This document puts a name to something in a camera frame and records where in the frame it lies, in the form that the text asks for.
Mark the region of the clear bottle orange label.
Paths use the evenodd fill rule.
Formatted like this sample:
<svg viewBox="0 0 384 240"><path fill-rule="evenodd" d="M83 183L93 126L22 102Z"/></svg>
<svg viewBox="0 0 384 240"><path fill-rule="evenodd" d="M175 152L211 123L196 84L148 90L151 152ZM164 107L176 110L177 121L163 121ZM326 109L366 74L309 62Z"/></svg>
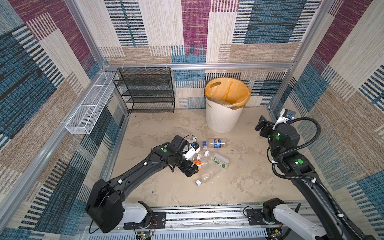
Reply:
<svg viewBox="0 0 384 240"><path fill-rule="evenodd" d="M211 163L206 160L195 160L194 164L198 166L198 170L201 171L211 166Z"/></svg>

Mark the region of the clear bottle white cap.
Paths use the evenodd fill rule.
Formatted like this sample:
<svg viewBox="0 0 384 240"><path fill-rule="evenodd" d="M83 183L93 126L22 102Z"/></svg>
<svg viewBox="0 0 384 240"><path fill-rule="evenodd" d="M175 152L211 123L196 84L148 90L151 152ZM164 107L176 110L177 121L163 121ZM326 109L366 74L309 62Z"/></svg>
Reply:
<svg viewBox="0 0 384 240"><path fill-rule="evenodd" d="M213 177L215 177L218 173L220 173L223 168L219 165L215 165L213 167L207 168L203 174L195 181L197 186L201 186L202 184L208 182Z"/></svg>

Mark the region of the square clear bottle green label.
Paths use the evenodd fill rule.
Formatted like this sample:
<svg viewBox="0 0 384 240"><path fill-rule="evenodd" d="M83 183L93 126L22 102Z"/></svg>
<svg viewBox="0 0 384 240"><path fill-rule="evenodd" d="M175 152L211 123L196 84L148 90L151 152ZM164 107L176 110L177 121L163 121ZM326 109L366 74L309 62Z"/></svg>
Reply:
<svg viewBox="0 0 384 240"><path fill-rule="evenodd" d="M205 151L204 156L223 169L227 169L230 164L229 159L213 151Z"/></svg>

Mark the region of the clear bottle blue Pepsi label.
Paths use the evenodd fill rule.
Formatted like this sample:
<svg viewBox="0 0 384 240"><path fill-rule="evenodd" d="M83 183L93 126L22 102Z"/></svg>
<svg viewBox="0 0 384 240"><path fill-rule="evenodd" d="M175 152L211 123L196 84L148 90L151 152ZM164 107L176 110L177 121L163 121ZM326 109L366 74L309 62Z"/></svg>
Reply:
<svg viewBox="0 0 384 240"><path fill-rule="evenodd" d="M223 149L228 146L228 141L222 138L213 138L203 141L203 146L209 149Z"/></svg>

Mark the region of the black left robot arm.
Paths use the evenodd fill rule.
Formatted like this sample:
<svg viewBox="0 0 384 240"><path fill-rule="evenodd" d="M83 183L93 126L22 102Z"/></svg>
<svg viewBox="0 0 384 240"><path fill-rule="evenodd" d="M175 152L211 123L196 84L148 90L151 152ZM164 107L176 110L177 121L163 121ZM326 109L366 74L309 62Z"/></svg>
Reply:
<svg viewBox="0 0 384 240"><path fill-rule="evenodd" d="M120 224L142 229L151 226L155 223L153 210L142 201L126 204L126 198L149 177L165 168L172 171L179 168L187 177L193 176L199 168L191 159L199 151L197 141L189 142L176 135L170 143L151 148L140 163L125 173L108 181L100 179L95 182L86 205L92 223L104 234Z"/></svg>

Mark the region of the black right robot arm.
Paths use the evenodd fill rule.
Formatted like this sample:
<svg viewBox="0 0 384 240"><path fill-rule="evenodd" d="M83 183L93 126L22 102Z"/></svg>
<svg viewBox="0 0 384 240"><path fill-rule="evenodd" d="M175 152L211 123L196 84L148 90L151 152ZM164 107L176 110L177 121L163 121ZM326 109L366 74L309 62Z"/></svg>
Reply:
<svg viewBox="0 0 384 240"><path fill-rule="evenodd" d="M316 127L315 135L299 145L300 135L293 123L309 121ZM280 223L304 240L373 240L344 213L330 191L319 179L314 166L299 151L313 144L321 134L320 124L312 118L294 119L292 114L282 115L280 122L272 123L261 116L255 130L267 138L268 157L273 173L280 179L291 181L305 197L321 222L318 226L290 209L284 201L274 198L263 204L263 221L267 225Z"/></svg>

